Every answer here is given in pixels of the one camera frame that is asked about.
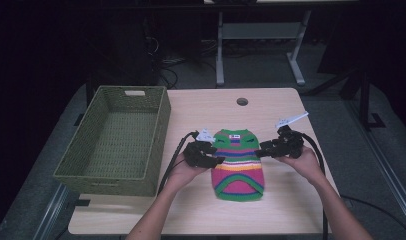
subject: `person's right hand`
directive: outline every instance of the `person's right hand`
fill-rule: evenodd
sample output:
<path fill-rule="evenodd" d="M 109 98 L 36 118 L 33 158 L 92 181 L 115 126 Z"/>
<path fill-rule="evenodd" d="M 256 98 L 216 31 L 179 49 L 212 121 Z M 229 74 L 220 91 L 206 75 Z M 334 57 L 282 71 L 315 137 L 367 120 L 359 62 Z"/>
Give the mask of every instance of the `person's right hand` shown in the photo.
<path fill-rule="evenodd" d="M 322 173 L 321 168 L 319 167 L 315 153 L 311 148 L 306 146 L 302 147 L 302 155 L 297 159 L 287 156 L 278 157 L 276 159 L 290 165 L 311 184 L 325 178 L 325 175 Z"/>

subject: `small garment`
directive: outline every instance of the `small garment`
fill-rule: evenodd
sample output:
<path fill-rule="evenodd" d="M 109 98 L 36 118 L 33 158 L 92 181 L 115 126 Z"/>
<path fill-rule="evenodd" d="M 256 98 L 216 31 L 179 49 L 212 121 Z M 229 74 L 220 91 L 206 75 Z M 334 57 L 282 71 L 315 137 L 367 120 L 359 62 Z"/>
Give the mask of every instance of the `small garment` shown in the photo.
<path fill-rule="evenodd" d="M 222 164 L 212 169 L 212 185 L 216 196 L 230 201 L 252 201 L 263 195 L 263 178 L 256 136 L 249 130 L 222 129 L 214 135 L 216 156 L 225 157 Z"/>

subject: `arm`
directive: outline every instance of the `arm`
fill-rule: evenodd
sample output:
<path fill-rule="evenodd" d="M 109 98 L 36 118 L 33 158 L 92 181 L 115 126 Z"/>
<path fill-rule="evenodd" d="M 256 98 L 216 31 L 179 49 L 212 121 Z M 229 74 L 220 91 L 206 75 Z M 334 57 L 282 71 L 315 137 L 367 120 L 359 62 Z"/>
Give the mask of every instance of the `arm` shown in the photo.
<path fill-rule="evenodd" d="M 207 170 L 205 168 L 190 167 L 183 160 L 184 155 L 180 154 L 175 160 L 175 164 L 178 165 L 172 169 L 165 187 L 128 234 L 127 240 L 160 239 L 169 208 L 177 192 L 190 183 L 194 177 Z"/>
<path fill-rule="evenodd" d="M 278 160 L 293 167 L 315 187 L 334 237 L 336 239 L 372 239 L 322 173 L 312 149 L 303 147 L 302 150 L 302 156 L 298 159 L 280 157 Z"/>

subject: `green woven basket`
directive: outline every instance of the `green woven basket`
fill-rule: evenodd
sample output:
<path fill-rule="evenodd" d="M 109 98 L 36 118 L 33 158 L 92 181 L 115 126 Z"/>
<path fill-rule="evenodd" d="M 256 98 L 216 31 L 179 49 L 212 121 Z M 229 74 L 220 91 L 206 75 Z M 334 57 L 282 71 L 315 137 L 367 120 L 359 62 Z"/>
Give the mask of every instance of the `green woven basket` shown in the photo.
<path fill-rule="evenodd" d="M 54 177 L 80 193 L 154 196 L 170 113 L 164 87 L 99 87 Z"/>

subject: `pink stripe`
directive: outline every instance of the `pink stripe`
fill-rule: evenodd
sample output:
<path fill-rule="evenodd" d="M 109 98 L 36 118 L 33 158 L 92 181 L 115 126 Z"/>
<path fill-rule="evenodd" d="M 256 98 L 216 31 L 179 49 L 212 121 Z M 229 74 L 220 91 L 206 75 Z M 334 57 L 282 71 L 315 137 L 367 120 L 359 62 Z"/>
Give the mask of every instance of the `pink stripe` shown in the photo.
<path fill-rule="evenodd" d="M 224 190 L 222 192 L 225 192 L 225 193 L 254 193 L 254 192 L 256 192 L 256 190 L 246 182 L 234 181 L 234 182 L 228 184 L 228 186 L 226 188 L 224 188 Z"/>
<path fill-rule="evenodd" d="M 243 171 L 240 171 L 240 173 L 249 176 L 250 178 L 252 178 L 254 181 L 256 181 L 257 183 L 259 183 L 262 186 L 265 185 L 265 179 L 263 178 L 262 169 L 243 170 Z M 224 178 L 226 178 L 232 174 L 237 174 L 237 172 L 220 170 L 220 169 L 212 169 L 213 187 L 217 186 Z"/>

